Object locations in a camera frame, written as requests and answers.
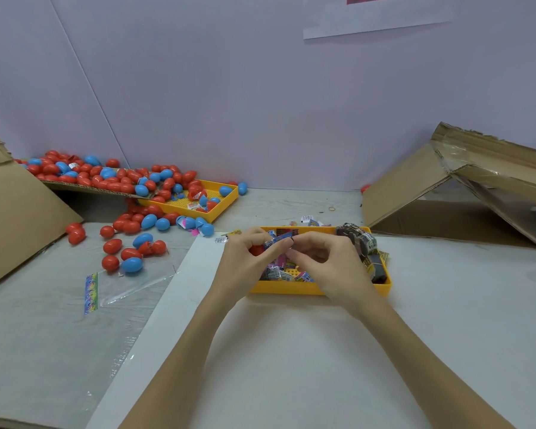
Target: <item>cardboard box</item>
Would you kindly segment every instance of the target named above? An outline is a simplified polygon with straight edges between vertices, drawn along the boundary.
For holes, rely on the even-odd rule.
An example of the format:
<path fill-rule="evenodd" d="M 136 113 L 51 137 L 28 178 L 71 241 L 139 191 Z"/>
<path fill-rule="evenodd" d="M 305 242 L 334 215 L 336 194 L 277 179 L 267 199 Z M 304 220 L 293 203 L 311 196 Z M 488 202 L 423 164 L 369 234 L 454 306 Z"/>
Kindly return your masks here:
<path fill-rule="evenodd" d="M 82 221 L 0 142 L 0 279 Z"/>
<path fill-rule="evenodd" d="M 453 179 L 479 201 L 418 200 Z M 490 187 L 536 204 L 536 149 L 440 123 L 424 145 L 363 193 L 373 232 L 536 248 L 534 214 Z"/>

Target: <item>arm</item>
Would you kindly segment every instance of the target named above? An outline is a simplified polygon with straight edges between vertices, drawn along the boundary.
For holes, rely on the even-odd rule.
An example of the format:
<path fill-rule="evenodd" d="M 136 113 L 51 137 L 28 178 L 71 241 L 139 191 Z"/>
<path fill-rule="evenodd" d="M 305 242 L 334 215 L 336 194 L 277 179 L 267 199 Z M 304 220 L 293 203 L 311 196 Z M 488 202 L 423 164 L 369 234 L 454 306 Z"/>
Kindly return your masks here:
<path fill-rule="evenodd" d="M 258 281 L 266 266 L 293 243 L 288 238 L 272 245 L 260 256 L 249 253 L 252 245 L 262 245 L 271 239 L 259 228 L 230 237 L 210 290 L 120 429 L 188 426 L 200 390 L 202 369 L 218 327 Z"/>
<path fill-rule="evenodd" d="M 375 291 L 348 238 L 310 231 L 286 253 L 330 299 L 361 320 L 436 429 L 513 429 L 449 369 Z"/>

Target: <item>white paper sheet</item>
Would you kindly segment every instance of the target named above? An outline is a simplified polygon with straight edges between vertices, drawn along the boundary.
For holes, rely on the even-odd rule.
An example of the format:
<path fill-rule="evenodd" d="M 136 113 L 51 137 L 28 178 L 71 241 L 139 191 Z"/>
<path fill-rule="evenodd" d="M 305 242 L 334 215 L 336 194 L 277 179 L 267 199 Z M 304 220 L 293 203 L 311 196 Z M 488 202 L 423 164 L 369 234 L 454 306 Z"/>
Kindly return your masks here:
<path fill-rule="evenodd" d="M 454 19 L 458 0 L 303 0 L 304 39 Z"/>

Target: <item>yellow plastic tray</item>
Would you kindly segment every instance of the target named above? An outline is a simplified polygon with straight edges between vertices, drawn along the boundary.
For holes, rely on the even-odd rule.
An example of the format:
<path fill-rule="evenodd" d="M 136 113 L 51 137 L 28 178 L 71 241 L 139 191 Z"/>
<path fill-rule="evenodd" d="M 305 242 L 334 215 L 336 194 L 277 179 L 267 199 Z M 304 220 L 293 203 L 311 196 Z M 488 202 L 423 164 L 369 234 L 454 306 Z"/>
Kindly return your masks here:
<path fill-rule="evenodd" d="M 281 226 L 281 227 L 262 227 L 262 229 L 268 231 L 268 230 L 277 230 L 277 229 L 298 229 L 299 233 L 306 233 L 307 231 L 321 231 L 322 233 L 336 233 L 335 227 L 287 227 L 287 226 Z M 371 230 L 368 227 L 362 227 L 364 231 L 368 231 L 371 233 Z M 389 291 L 391 290 L 392 281 L 391 276 L 389 275 L 389 271 L 387 270 L 387 266 L 385 265 L 385 262 L 383 259 L 381 259 L 381 263 L 383 264 L 383 267 L 385 268 L 385 273 L 387 274 L 387 281 L 383 284 L 374 284 L 375 289 L 381 296 L 387 296 L 389 294 Z M 250 293 L 280 293 L 280 294 L 288 294 L 288 295 L 325 295 L 318 285 L 314 282 L 309 281 L 258 281 L 256 285 L 252 288 Z"/>
<path fill-rule="evenodd" d="M 220 216 L 220 214 L 225 211 L 226 208 L 231 205 L 231 203 L 234 203 L 238 199 L 238 187 L 236 185 L 219 184 L 218 182 L 211 181 L 200 182 L 202 183 L 203 188 L 206 189 L 208 198 L 218 197 L 219 199 L 221 199 L 221 202 L 217 204 L 214 208 L 212 208 L 209 212 L 200 212 L 197 210 L 189 209 L 188 204 L 190 200 L 188 199 L 188 191 L 186 190 L 183 191 L 185 194 L 185 198 L 182 198 L 175 202 L 169 200 L 166 203 L 159 203 L 151 201 L 150 199 L 139 199 L 139 204 L 143 206 L 157 205 L 163 210 L 163 212 L 165 212 L 165 214 L 177 212 L 180 215 L 184 215 L 186 217 L 202 217 L 207 221 L 207 223 L 212 223 Z M 221 197 L 221 194 L 218 192 L 218 190 L 222 186 L 229 186 L 233 190 L 226 197 Z"/>

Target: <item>person's left hand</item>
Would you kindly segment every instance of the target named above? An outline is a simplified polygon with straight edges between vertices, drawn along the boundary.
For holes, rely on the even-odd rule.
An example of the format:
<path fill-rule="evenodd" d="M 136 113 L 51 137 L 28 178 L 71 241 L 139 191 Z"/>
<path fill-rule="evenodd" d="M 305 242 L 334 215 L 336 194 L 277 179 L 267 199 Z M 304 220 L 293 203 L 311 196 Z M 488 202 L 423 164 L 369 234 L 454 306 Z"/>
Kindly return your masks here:
<path fill-rule="evenodd" d="M 221 262 L 216 270 L 208 293 L 221 299 L 230 309 L 254 287 L 266 266 L 293 245 L 292 238 L 273 244 L 259 256 L 249 253 L 252 245 L 262 245 L 272 237 L 260 227 L 253 227 L 242 234 L 231 235 L 225 244 Z"/>

